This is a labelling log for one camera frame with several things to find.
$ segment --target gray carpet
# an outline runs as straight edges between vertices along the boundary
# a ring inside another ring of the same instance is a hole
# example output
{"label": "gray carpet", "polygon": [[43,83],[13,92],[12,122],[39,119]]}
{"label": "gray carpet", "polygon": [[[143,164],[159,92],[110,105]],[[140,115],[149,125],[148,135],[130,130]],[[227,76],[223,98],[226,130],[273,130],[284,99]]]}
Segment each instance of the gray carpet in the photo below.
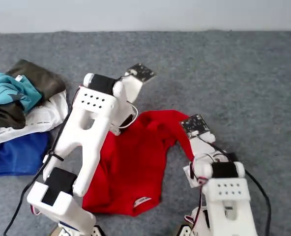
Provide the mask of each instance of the gray carpet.
{"label": "gray carpet", "polygon": [[[25,58],[66,77],[69,99],[88,72],[119,77],[143,62],[157,74],[136,101],[141,111],[202,114],[218,145],[237,152],[272,203],[271,235],[291,236],[291,32],[98,32],[0,34],[0,71]],[[80,150],[65,163],[77,171]],[[162,203],[138,217],[97,215],[108,236],[171,236],[198,204],[178,145],[168,153]],[[0,235],[31,177],[0,177]],[[249,182],[258,235],[266,205]],[[54,227],[26,201],[10,236],[46,236]]]}

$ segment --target red shirt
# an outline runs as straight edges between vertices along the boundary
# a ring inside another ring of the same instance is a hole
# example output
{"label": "red shirt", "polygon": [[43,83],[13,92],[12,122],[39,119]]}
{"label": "red shirt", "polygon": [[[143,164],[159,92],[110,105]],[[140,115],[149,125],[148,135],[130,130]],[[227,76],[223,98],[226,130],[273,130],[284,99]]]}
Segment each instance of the red shirt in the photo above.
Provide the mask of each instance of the red shirt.
{"label": "red shirt", "polygon": [[148,111],[119,136],[109,132],[83,198],[83,209],[136,216],[158,205],[169,147],[178,140],[193,160],[189,140],[179,124],[186,118],[178,111]]}

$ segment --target black cable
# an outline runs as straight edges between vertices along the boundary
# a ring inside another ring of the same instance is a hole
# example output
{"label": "black cable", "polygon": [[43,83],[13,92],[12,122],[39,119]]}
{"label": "black cable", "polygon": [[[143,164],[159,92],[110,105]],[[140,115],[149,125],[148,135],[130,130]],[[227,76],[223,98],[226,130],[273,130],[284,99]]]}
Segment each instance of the black cable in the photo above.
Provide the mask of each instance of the black cable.
{"label": "black cable", "polygon": [[266,220],[264,235],[269,236],[270,235],[271,215],[272,215],[270,199],[269,199],[268,195],[266,194],[265,190],[263,189],[263,187],[261,186],[261,184],[255,179],[255,177],[252,174],[250,174],[248,172],[248,170],[246,170],[246,169],[245,169],[245,173],[257,185],[258,189],[261,191],[262,195],[264,196],[265,202],[266,202],[267,207],[268,207],[268,216],[267,216],[267,220]]}
{"label": "black cable", "polygon": [[194,220],[194,223],[193,223],[193,227],[191,228],[192,230],[194,229],[194,227],[195,227],[195,225],[197,223],[198,216],[199,216],[199,213],[201,211],[202,199],[203,199],[203,187],[201,186],[200,187],[200,191],[199,191],[199,205],[198,205],[197,214],[196,214],[196,217],[195,217],[195,220]]}
{"label": "black cable", "polygon": [[[198,136],[198,138],[202,141],[204,141],[206,144],[209,144],[211,147],[213,147],[215,150],[219,151],[220,153],[222,153],[224,156],[227,157],[227,159],[229,161],[232,162],[232,160],[230,159],[230,157],[228,156],[228,154],[226,152],[224,152],[222,149],[220,149],[218,146],[214,145],[213,143],[209,143],[205,140],[203,140],[202,138],[200,138]],[[270,203],[270,199],[267,195],[267,193],[265,192],[265,190],[263,189],[263,187],[261,186],[261,184],[258,182],[258,180],[256,180],[256,178],[250,174],[248,172],[248,170],[246,170],[245,168],[245,173],[246,175],[248,175],[248,177],[257,185],[258,189],[261,191],[264,199],[265,199],[265,202],[266,202],[266,205],[267,205],[267,208],[268,208],[268,214],[267,214],[267,220],[266,220],[266,225],[265,225],[265,231],[264,231],[264,235],[265,236],[269,236],[270,235],[270,224],[271,224],[271,215],[272,215],[272,211],[271,211],[271,203]]]}
{"label": "black cable", "polygon": [[[80,89],[80,88],[78,88],[78,90],[76,91],[72,103],[74,102],[75,97],[77,96],[79,89]],[[29,182],[29,183],[24,187],[24,189],[22,190],[22,192],[21,192],[21,196],[20,196],[20,200],[19,200],[19,203],[18,203],[18,205],[17,205],[16,211],[14,212],[14,214],[13,214],[13,216],[12,216],[12,218],[11,218],[11,221],[9,222],[7,228],[4,230],[4,232],[3,232],[3,236],[7,236],[7,232],[9,231],[9,229],[11,228],[11,226],[12,226],[14,220],[16,219],[16,217],[17,217],[17,215],[18,215],[18,213],[19,213],[19,210],[20,210],[20,208],[21,208],[21,205],[22,205],[22,202],[23,202],[23,197],[24,197],[24,195],[26,194],[26,192],[28,191],[28,189],[29,189],[29,188],[34,184],[34,182],[37,180],[37,178],[42,174],[43,170],[45,169],[45,167],[48,165],[49,161],[51,160],[51,158],[52,158],[52,156],[53,156],[53,150],[55,149],[55,147],[56,147],[56,145],[57,145],[58,139],[59,139],[59,137],[60,137],[60,135],[61,135],[61,133],[62,133],[62,131],[63,131],[63,129],[64,129],[64,127],[65,127],[65,125],[66,125],[68,119],[69,119],[69,117],[70,117],[71,112],[72,112],[72,104],[71,104],[71,108],[70,108],[70,110],[69,110],[69,112],[68,112],[68,114],[67,114],[65,120],[62,122],[62,124],[61,124],[61,126],[60,126],[60,129],[59,129],[59,131],[58,131],[58,133],[57,133],[57,135],[56,135],[56,137],[55,137],[55,139],[54,139],[54,142],[53,142],[52,148],[48,151],[48,157],[47,157],[45,163],[44,163],[44,164],[42,165],[42,167],[37,171],[37,173],[34,175],[33,179],[32,179],[32,180],[31,180],[31,181],[30,181],[30,182]]]}

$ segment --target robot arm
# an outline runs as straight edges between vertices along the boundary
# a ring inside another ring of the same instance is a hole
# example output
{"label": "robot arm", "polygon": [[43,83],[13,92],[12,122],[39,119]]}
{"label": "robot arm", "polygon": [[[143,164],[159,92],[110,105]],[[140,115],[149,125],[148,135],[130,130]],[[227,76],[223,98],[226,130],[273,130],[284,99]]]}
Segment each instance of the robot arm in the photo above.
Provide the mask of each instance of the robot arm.
{"label": "robot arm", "polygon": [[184,168],[191,187],[201,187],[205,206],[192,211],[192,227],[183,225],[179,236],[257,236],[250,208],[245,169],[228,154],[216,150],[208,126],[199,115],[181,122],[190,140],[194,160]]}
{"label": "robot arm", "polygon": [[[140,89],[141,80],[152,73],[141,64],[135,67],[137,74],[130,70],[121,80],[89,73],[84,78],[72,104],[72,111],[65,123],[51,157],[44,158],[48,164],[43,170],[44,183],[35,182],[28,202],[41,213],[58,222],[67,235],[99,235],[94,227],[93,214],[83,210],[74,200],[73,195],[83,197],[87,192],[97,165],[100,151],[108,131],[120,134],[122,127],[133,122],[133,102]],[[77,146],[82,146],[82,167],[78,176],[60,168],[62,161]]]}

